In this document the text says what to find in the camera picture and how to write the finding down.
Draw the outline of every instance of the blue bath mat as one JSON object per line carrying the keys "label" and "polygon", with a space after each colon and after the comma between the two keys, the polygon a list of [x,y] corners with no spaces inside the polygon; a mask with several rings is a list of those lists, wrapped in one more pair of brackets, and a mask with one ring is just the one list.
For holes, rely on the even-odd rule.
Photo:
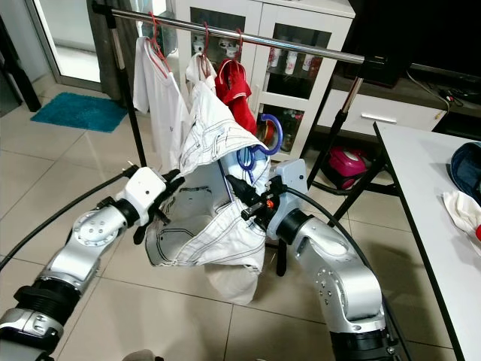
{"label": "blue bath mat", "polygon": [[32,117],[39,123],[111,133],[127,110],[110,99],[60,93]]}

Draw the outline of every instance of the white table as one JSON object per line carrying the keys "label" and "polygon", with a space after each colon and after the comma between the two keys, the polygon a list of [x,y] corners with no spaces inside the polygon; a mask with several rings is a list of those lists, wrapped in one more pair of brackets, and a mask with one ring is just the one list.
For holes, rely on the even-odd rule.
{"label": "white table", "polygon": [[[434,293],[443,314],[456,357],[481,360],[481,257],[449,217],[443,192],[456,190],[446,165],[452,154],[471,140],[384,123],[374,124],[383,146],[384,162],[393,170]],[[353,190],[336,212],[340,219],[377,173]]]}

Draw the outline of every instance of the drawer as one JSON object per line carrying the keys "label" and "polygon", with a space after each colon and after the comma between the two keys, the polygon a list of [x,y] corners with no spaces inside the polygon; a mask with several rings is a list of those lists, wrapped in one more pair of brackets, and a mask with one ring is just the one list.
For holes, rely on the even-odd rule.
{"label": "drawer", "polygon": [[[346,97],[347,92],[331,90],[317,124],[331,126]],[[431,131],[445,113],[420,105],[357,95],[342,130],[375,135],[373,124],[377,121]]]}

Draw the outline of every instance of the blue hanger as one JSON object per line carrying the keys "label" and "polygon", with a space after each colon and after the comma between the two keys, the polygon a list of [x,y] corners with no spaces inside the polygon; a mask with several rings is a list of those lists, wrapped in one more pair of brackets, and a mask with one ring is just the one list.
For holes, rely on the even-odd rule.
{"label": "blue hanger", "polygon": [[[270,114],[263,114],[261,115],[261,121],[266,122],[270,120],[276,126],[277,130],[277,144],[272,149],[265,149],[264,146],[260,144],[253,145],[251,147],[245,147],[244,149],[239,149],[237,151],[237,163],[239,163],[240,167],[247,172],[249,175],[250,183],[254,183],[254,176],[253,176],[253,169],[254,165],[256,164],[256,158],[254,153],[257,150],[260,150],[266,156],[272,156],[277,153],[280,149],[280,145],[283,143],[283,128],[280,126],[279,120],[274,115]],[[244,151],[244,161],[242,160],[241,151]]]}

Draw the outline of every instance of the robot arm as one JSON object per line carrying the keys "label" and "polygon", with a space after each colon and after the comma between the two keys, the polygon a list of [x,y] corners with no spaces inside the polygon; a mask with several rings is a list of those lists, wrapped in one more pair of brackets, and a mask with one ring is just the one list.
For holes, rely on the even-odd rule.
{"label": "robot arm", "polygon": [[103,201],[79,217],[65,246],[45,266],[32,286],[15,293],[19,302],[0,319],[0,361],[50,359],[63,326],[95,277],[100,257],[133,226],[145,226],[182,184],[150,168],[138,169],[116,199]]}
{"label": "robot arm", "polygon": [[396,355],[387,332],[383,297],[374,273],[336,230],[301,210],[301,200],[288,186],[307,193],[304,160],[280,163],[269,189],[258,196],[242,180],[227,176],[234,193],[269,238],[280,239],[301,264],[319,295],[337,361],[389,361]]}

